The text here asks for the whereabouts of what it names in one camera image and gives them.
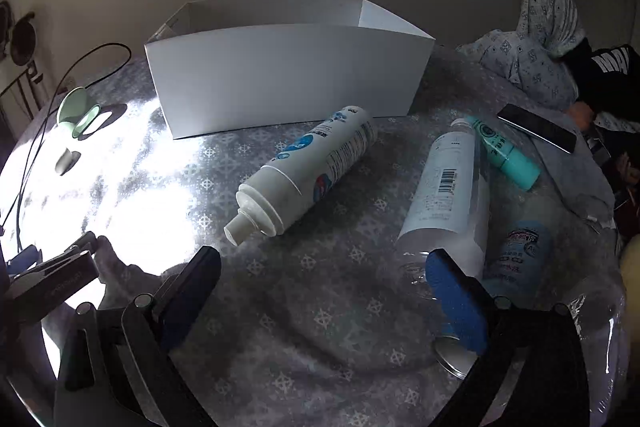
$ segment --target teal tube cap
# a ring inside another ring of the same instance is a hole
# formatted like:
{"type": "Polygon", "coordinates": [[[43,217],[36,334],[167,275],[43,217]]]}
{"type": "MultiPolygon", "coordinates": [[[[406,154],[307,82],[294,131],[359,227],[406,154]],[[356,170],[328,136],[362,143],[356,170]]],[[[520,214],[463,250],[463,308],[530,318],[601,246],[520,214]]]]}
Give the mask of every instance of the teal tube cap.
{"type": "Polygon", "coordinates": [[[529,190],[540,176],[540,168],[515,147],[500,170],[522,190],[529,190]]]}

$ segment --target smartphone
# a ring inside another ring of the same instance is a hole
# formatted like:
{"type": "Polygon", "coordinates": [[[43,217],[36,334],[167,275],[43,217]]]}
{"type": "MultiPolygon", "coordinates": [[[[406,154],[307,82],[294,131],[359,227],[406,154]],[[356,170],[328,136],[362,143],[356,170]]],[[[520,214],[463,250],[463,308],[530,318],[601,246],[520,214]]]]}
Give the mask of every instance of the smartphone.
{"type": "Polygon", "coordinates": [[[498,118],[531,136],[555,145],[567,154],[575,150],[574,133],[513,103],[505,105],[498,113],[498,118]]]}

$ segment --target yellow object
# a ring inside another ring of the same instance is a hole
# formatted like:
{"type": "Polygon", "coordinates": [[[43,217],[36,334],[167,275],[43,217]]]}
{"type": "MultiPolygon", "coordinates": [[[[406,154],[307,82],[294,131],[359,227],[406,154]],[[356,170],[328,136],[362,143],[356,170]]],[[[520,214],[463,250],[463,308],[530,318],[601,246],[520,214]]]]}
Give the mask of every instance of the yellow object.
{"type": "Polygon", "coordinates": [[[622,253],[620,264],[626,288],[626,311],[623,324],[631,341],[629,368],[640,371],[640,234],[634,236],[622,253]]]}

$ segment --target white bottle cap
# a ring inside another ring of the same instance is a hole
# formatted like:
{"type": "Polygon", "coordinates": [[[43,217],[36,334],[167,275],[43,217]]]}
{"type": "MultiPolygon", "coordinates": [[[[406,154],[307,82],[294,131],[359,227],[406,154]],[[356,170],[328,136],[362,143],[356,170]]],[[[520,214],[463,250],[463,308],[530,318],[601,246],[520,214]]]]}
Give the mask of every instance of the white bottle cap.
{"type": "Polygon", "coordinates": [[[237,247],[256,230],[258,227],[255,223],[243,213],[238,212],[238,215],[226,224],[225,235],[231,244],[237,247]]]}
{"type": "Polygon", "coordinates": [[[466,118],[456,118],[453,122],[451,122],[450,126],[454,125],[464,125],[465,127],[469,127],[469,129],[473,129],[470,123],[466,121],[466,118]]]}

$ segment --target cord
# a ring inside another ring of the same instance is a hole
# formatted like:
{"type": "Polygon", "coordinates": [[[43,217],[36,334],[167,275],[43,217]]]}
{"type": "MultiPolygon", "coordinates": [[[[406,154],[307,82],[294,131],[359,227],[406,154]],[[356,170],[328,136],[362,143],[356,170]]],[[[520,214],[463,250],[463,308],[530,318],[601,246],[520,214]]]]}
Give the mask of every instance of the cord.
{"type": "Polygon", "coordinates": [[[4,218],[4,222],[2,223],[2,226],[4,227],[4,224],[6,223],[8,217],[9,217],[9,215],[10,215],[10,213],[11,213],[13,207],[14,207],[14,205],[17,203],[16,209],[15,209],[15,237],[16,237],[16,242],[17,242],[18,253],[20,253],[22,251],[22,243],[20,241],[20,207],[22,206],[22,198],[24,197],[24,192],[25,192],[25,189],[26,189],[26,181],[27,181],[27,179],[29,177],[29,174],[31,174],[31,169],[33,168],[33,165],[34,165],[34,163],[36,161],[38,153],[40,152],[40,149],[42,149],[42,144],[44,142],[44,136],[46,134],[46,129],[47,129],[47,121],[49,120],[49,117],[52,114],[55,114],[57,112],[57,110],[58,110],[58,108],[56,108],[55,110],[52,110],[53,102],[56,99],[56,94],[58,93],[58,90],[60,89],[60,86],[62,86],[62,84],[65,81],[65,79],[67,78],[68,74],[73,70],[73,68],[75,68],[77,66],[77,64],[79,62],[81,62],[82,60],[87,58],[89,55],[95,53],[96,51],[101,50],[102,48],[106,48],[108,46],[116,46],[116,47],[119,47],[119,48],[123,48],[123,49],[125,49],[127,51],[129,56],[116,69],[114,69],[113,71],[110,71],[110,73],[105,74],[104,76],[98,78],[97,80],[94,80],[93,82],[88,84],[85,87],[85,89],[89,89],[90,87],[93,87],[96,84],[98,84],[99,82],[103,81],[105,78],[109,78],[111,75],[117,73],[118,71],[120,71],[124,66],[126,66],[129,63],[129,61],[131,60],[131,57],[132,57],[131,48],[129,48],[126,44],[122,44],[121,42],[106,42],[105,44],[101,44],[100,46],[96,46],[92,50],[90,50],[87,53],[85,53],[82,57],[78,58],[78,60],[76,60],[71,65],[71,67],[69,67],[68,70],[66,70],[66,73],[62,76],[62,78],[60,79],[58,85],[56,86],[56,89],[53,92],[53,96],[51,97],[51,100],[49,102],[49,107],[47,108],[47,112],[46,112],[46,115],[45,115],[45,117],[44,117],[44,119],[42,121],[42,124],[40,124],[40,127],[36,131],[36,134],[33,137],[33,140],[31,141],[31,145],[29,147],[29,151],[27,152],[27,158],[26,158],[26,160],[24,162],[24,169],[22,170],[22,179],[20,180],[20,190],[18,191],[18,194],[15,197],[14,203],[12,203],[9,211],[7,212],[6,217],[4,218]],[[36,152],[33,155],[33,159],[31,160],[31,165],[29,165],[29,157],[31,156],[31,151],[33,150],[33,146],[36,143],[36,140],[38,139],[38,134],[40,134],[41,131],[42,131],[42,135],[40,135],[40,143],[38,144],[36,152]]]}

